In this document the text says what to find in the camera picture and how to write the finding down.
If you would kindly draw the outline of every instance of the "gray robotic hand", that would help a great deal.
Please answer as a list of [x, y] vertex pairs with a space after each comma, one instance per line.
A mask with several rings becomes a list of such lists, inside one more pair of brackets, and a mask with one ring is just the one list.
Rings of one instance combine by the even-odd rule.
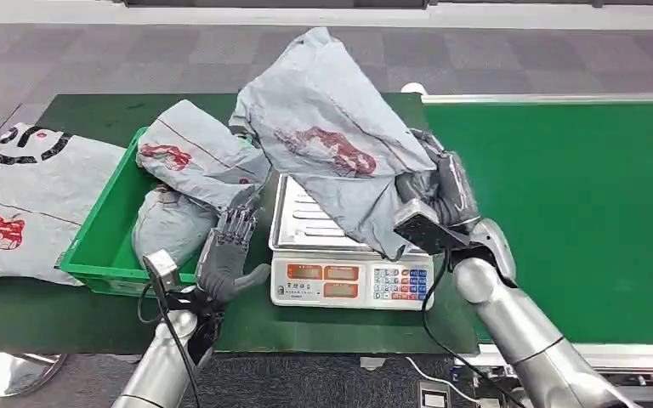
[[229, 302], [246, 289], [261, 285], [269, 277], [270, 266], [262, 263], [244, 275], [249, 241], [257, 219], [251, 207], [225, 211], [212, 228], [196, 266], [196, 286], [212, 299]]

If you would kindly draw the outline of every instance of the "green plastic crate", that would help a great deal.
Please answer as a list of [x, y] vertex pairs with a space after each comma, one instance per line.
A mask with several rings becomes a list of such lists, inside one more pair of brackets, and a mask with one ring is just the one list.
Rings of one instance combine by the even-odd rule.
[[[131, 229], [144, 196], [159, 180], [136, 166], [142, 127], [91, 208], [86, 221], [61, 259], [60, 268], [96, 293], [138, 296], [149, 282], [131, 246]], [[196, 254], [180, 269], [181, 281], [194, 283]]]

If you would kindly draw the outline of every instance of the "robotic hand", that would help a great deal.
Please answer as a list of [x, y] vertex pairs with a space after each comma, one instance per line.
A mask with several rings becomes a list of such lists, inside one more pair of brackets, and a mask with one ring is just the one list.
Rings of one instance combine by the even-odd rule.
[[168, 321], [159, 323], [151, 345], [112, 408], [180, 405], [186, 386], [189, 382], [194, 386], [196, 372], [211, 359], [224, 304], [269, 276], [267, 264], [243, 274], [256, 222], [251, 207], [223, 213], [202, 249], [196, 285], [183, 290], [179, 290], [176, 264], [166, 251], [144, 257], [159, 308], [168, 311]]
[[249, 287], [269, 277], [270, 266], [262, 263], [244, 275], [249, 241], [257, 220], [252, 208], [225, 212], [209, 233], [196, 267], [196, 287], [219, 302], [229, 302]]
[[453, 282], [471, 304], [536, 408], [636, 406], [598, 374], [516, 285], [497, 223], [477, 212], [461, 161], [434, 136], [412, 131], [438, 169], [397, 179], [406, 202], [395, 232], [429, 254], [451, 251]]

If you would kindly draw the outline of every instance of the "gray package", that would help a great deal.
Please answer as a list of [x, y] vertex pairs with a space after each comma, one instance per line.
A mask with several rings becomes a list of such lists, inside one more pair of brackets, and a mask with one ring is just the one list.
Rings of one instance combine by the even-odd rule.
[[230, 125], [261, 143], [350, 238], [397, 259], [395, 177], [434, 170], [409, 128], [324, 27], [297, 37], [239, 93]]

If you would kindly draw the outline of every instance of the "metal stand base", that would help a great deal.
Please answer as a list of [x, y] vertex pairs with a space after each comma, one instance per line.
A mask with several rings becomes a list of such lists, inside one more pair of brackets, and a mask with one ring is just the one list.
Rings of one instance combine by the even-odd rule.
[[0, 353], [0, 397], [36, 391], [56, 374], [67, 355]]

